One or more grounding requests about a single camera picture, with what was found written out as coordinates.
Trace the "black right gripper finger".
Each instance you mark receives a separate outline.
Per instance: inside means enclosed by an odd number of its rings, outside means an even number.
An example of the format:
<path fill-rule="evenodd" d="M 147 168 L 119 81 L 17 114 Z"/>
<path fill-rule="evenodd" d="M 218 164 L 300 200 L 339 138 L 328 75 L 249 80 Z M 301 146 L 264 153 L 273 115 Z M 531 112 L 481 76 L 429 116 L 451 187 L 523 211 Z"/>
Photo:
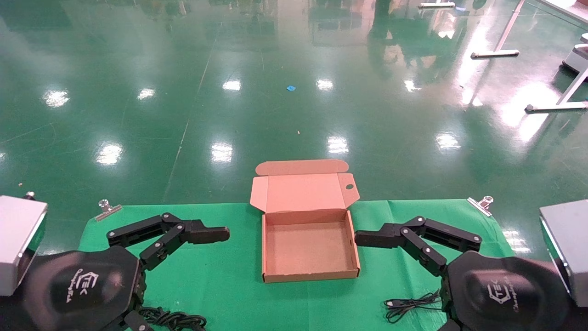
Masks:
<path fill-rule="evenodd" d="M 405 223 L 384 223 L 378 231 L 355 232 L 357 246 L 382 249 L 402 248 L 433 276 L 447 270 L 447 259 L 430 246 L 432 241 L 459 252 L 478 252 L 482 238 L 478 234 L 417 216 Z"/>

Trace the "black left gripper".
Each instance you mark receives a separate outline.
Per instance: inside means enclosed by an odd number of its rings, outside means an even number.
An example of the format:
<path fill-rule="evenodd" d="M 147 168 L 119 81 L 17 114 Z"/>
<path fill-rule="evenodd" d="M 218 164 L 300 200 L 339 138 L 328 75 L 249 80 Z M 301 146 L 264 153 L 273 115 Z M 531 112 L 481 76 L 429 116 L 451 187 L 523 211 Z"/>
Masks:
<path fill-rule="evenodd" d="M 109 249 L 38 257 L 21 283 L 21 330 L 153 331 L 136 309 L 141 269 L 153 270 L 185 243 L 229 237 L 227 227 L 166 212 L 109 231 Z M 124 248 L 151 239 L 139 259 Z"/>

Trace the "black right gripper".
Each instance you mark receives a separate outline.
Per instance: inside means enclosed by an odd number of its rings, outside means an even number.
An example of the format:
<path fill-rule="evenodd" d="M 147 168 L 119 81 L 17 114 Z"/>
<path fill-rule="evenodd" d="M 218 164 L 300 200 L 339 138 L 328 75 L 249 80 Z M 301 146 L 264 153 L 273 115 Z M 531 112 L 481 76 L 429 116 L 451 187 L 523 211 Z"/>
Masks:
<path fill-rule="evenodd" d="M 469 251 L 443 276 L 439 331 L 573 331 L 575 304 L 552 263 Z"/>

